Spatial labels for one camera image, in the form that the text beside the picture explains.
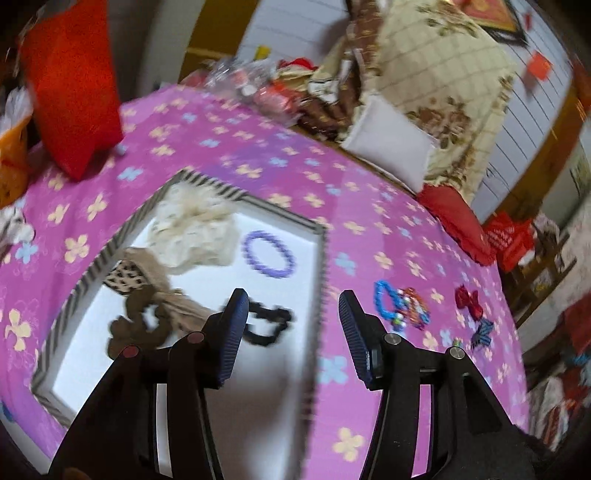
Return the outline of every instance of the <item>pink bedspread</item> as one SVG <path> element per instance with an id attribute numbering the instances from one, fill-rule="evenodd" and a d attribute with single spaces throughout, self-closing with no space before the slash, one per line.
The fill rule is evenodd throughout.
<path id="1" fill-rule="evenodd" d="M 478 289 L 495 322 L 490 348 L 469 355 L 512 421 L 527 428 L 521 350 L 496 266 L 472 262 L 417 202 L 337 152 L 244 108 L 205 93 L 172 87 L 121 110 L 126 154 L 100 173 L 71 183 L 50 167 L 24 205 L 37 235 L 0 262 L 0 401 L 52 456 L 64 430 L 30 392 L 35 359 L 53 319 L 77 280 L 119 226 L 176 171 L 190 166 L 327 226 L 324 329 L 318 352 L 316 421 L 304 477 L 359 478 L 379 395 L 355 374 L 337 314 L 337 296 L 352 288 L 376 313 L 374 282 L 414 287 L 431 310 L 413 344 L 444 351 L 454 338 L 469 344 L 476 326 L 458 312 L 454 289 Z M 424 470 L 428 436 L 415 467 Z"/>

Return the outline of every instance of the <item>lace doily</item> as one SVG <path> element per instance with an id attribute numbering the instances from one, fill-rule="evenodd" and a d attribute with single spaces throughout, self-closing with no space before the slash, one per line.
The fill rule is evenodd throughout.
<path id="1" fill-rule="evenodd" d="M 213 187 L 173 185 L 156 208 L 148 248 L 168 268 L 229 265 L 238 244 L 234 211 Z"/>

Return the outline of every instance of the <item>purple beaded bracelet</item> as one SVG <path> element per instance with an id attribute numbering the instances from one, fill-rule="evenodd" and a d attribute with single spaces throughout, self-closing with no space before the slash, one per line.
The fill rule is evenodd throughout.
<path id="1" fill-rule="evenodd" d="M 276 268 L 266 267 L 265 265 L 261 264 L 252 254 L 251 251 L 251 243 L 253 240 L 261 239 L 269 242 L 273 245 L 281 255 L 287 261 L 287 267 L 283 270 L 278 270 Z M 294 256 L 291 252 L 287 249 L 287 247 L 279 240 L 275 235 L 271 235 L 270 233 L 264 232 L 263 230 L 254 230 L 250 232 L 242 243 L 242 252 L 246 257 L 246 262 L 255 270 L 261 272 L 263 275 L 272 278 L 287 278 L 293 275 L 293 272 L 296 268 L 296 261 Z"/>

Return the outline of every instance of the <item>beaded bracelet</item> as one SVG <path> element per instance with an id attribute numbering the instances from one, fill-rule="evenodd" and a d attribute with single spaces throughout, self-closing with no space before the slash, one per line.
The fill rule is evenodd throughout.
<path id="1" fill-rule="evenodd" d="M 394 304 L 394 311 L 389 312 L 384 308 L 382 295 L 384 291 L 388 293 Z M 390 320 L 395 331 L 399 332 L 405 327 L 405 321 L 408 320 L 411 325 L 423 330 L 425 325 L 431 322 L 427 306 L 417 294 L 414 288 L 405 288 L 404 290 L 394 290 L 390 283 L 385 280 L 379 280 L 375 283 L 374 291 L 375 308 L 384 320 Z"/>
<path id="2" fill-rule="evenodd" d="M 276 268 L 266 267 L 265 265 L 260 263 L 251 251 L 251 243 L 256 239 L 265 240 L 269 242 L 271 245 L 273 245 L 277 250 L 279 250 L 281 255 L 283 255 L 283 258 L 285 258 L 285 261 L 287 262 L 287 267 L 285 267 L 283 270 L 278 270 Z M 261 272 L 263 275 L 266 275 L 267 277 L 287 278 L 292 276 L 294 270 L 296 269 L 296 261 L 294 259 L 294 256 L 287 249 L 284 243 L 281 240 L 279 240 L 275 235 L 271 235 L 270 233 L 264 232 L 262 230 L 254 230 L 246 236 L 244 242 L 242 243 L 242 252 L 244 253 L 246 262 L 253 269 Z"/>

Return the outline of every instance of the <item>blue beaded bracelet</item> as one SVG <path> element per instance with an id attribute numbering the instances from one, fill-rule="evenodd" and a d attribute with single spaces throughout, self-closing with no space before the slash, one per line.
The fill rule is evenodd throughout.
<path id="1" fill-rule="evenodd" d="M 384 291 L 388 294 L 388 296 L 392 299 L 392 303 L 394 304 L 394 311 L 389 312 L 384 308 L 384 304 L 382 303 L 382 295 Z M 408 307 L 404 303 L 404 299 L 402 297 L 402 290 L 394 290 L 392 285 L 385 280 L 378 280 L 375 283 L 375 291 L 374 291 L 374 303 L 375 309 L 379 312 L 381 317 L 384 320 L 390 320 L 392 322 L 392 327 L 394 330 L 400 331 L 404 328 L 404 313 Z"/>

